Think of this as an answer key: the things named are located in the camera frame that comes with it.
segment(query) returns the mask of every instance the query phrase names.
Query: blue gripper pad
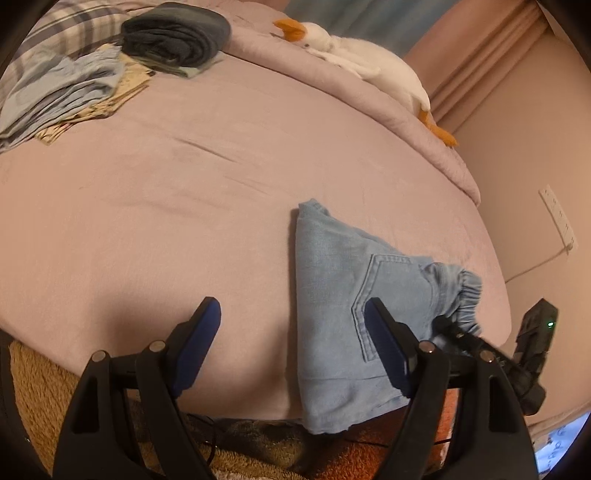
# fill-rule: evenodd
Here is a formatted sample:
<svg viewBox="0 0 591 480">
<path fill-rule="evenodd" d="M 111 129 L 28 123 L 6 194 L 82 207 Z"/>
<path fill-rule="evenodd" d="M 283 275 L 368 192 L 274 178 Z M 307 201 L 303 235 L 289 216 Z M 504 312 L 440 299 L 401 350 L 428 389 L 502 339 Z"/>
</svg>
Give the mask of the blue gripper pad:
<svg viewBox="0 0 591 480">
<path fill-rule="evenodd" d="M 173 398 L 178 398 L 183 390 L 195 382 L 221 321 L 222 308 L 219 302 L 208 297 L 191 319 L 177 325 L 168 337 L 168 361 L 172 362 L 169 368 L 174 372 L 169 389 Z"/>
<path fill-rule="evenodd" d="M 417 362 L 414 345 L 418 341 L 406 325 L 394 321 L 380 299 L 369 299 L 365 303 L 363 317 L 390 383 L 405 397 L 411 398 L 411 374 Z M 403 335 L 397 340 L 394 332 Z"/>
</svg>

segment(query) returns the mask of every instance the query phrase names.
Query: folded dark towel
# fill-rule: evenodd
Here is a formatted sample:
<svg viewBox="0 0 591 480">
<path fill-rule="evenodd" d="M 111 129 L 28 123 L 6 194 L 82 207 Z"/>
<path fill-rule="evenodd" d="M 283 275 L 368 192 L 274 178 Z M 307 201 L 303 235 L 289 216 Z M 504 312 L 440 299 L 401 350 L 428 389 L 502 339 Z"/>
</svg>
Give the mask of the folded dark towel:
<svg viewBox="0 0 591 480">
<path fill-rule="evenodd" d="M 226 44 L 231 28 L 206 8 L 166 2 L 121 25 L 123 52 L 175 67 L 199 67 Z"/>
</svg>

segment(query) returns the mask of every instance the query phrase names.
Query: pink wall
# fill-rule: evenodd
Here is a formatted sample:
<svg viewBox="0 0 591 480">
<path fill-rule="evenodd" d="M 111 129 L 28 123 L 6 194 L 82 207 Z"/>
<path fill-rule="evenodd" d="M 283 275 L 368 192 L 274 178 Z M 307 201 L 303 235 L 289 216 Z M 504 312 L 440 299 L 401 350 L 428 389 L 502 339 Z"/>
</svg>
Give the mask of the pink wall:
<svg viewBox="0 0 591 480">
<path fill-rule="evenodd" d="M 482 192 L 480 213 L 505 278 L 563 244 L 538 190 L 549 184 L 579 249 L 508 284 L 514 332 L 541 297 L 560 310 L 541 378 L 541 421 L 591 399 L 591 73 L 576 51 L 544 35 L 456 132 Z"/>
</svg>

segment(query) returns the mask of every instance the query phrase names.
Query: metal bolt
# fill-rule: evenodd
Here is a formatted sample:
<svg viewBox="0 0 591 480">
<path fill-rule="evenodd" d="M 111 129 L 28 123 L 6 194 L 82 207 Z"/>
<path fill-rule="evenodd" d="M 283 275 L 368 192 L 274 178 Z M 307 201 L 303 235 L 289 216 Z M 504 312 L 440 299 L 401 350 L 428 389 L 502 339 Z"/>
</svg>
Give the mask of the metal bolt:
<svg viewBox="0 0 591 480">
<path fill-rule="evenodd" d="M 166 343 L 162 340 L 156 340 L 150 344 L 150 351 L 154 353 L 161 352 L 166 347 Z"/>
<path fill-rule="evenodd" d="M 433 353 L 436 349 L 433 342 L 429 342 L 428 340 L 423 340 L 418 344 L 418 347 L 425 353 Z"/>
<path fill-rule="evenodd" d="M 483 350 L 480 352 L 480 358 L 482 358 L 487 363 L 493 363 L 495 361 L 495 354 L 489 350 Z"/>
<path fill-rule="evenodd" d="M 98 350 L 92 354 L 92 361 L 93 362 L 100 362 L 105 359 L 107 353 L 104 350 Z"/>
</svg>

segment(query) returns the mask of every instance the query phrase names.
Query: jeans back pocket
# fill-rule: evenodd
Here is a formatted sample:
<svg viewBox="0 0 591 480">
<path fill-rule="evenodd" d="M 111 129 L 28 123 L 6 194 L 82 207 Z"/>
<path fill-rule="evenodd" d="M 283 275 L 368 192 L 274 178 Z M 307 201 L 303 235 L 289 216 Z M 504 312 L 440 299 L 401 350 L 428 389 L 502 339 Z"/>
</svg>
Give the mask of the jeans back pocket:
<svg viewBox="0 0 591 480">
<path fill-rule="evenodd" d="M 406 255 L 374 254 L 352 306 L 355 328 L 366 362 L 379 359 L 365 327 L 365 303 L 379 297 L 397 322 L 406 323 L 417 338 L 426 333 L 433 319 L 434 287 L 421 267 Z"/>
</svg>

